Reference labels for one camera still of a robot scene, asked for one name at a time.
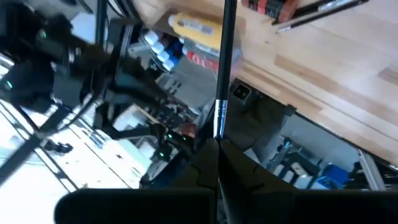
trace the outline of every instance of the yellow bottle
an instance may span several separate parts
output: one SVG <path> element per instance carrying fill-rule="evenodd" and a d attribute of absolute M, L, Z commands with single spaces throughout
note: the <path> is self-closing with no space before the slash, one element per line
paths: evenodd
<path fill-rule="evenodd" d="M 219 50 L 223 26 L 217 22 L 179 12 L 169 17 L 174 32 L 208 47 Z"/>

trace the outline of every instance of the black metal pole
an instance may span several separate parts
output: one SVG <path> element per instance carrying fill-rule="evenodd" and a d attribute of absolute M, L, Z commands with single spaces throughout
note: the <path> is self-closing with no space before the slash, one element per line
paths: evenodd
<path fill-rule="evenodd" d="M 224 134 L 226 107 L 228 104 L 229 79 L 231 76 L 232 54 L 237 0 L 225 0 L 223 33 L 221 36 L 220 66 L 218 68 L 213 137 L 221 139 Z"/>
<path fill-rule="evenodd" d="M 106 14 L 108 7 L 107 0 L 98 0 L 97 2 L 97 13 L 96 13 L 96 29 L 95 29 L 95 44 L 104 46 L 105 38 L 105 23 Z"/>
<path fill-rule="evenodd" d="M 40 132 L 47 133 L 57 128 L 69 113 L 69 109 L 60 106 L 58 110 L 46 120 L 43 126 L 40 127 Z M 0 187 L 21 165 L 23 165 L 44 139 L 45 136 L 33 134 L 10 158 L 8 158 L 0 167 Z"/>

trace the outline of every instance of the wooden tabletop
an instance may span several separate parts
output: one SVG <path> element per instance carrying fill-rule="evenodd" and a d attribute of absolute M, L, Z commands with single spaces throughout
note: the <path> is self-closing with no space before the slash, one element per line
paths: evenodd
<path fill-rule="evenodd" d="M 224 1 L 136 3 L 150 21 L 170 3 L 221 16 Z M 281 34 L 271 18 L 238 4 L 238 78 L 398 164 L 398 1 L 370 0 Z"/>

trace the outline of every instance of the wooden table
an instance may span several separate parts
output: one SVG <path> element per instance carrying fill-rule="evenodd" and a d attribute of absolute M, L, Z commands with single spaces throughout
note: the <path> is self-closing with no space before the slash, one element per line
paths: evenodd
<path fill-rule="evenodd" d="M 222 15 L 223 0 L 135 1 L 151 21 L 170 4 Z M 272 19 L 238 6 L 238 78 L 335 134 L 398 164 L 398 1 L 362 6 L 275 34 Z"/>

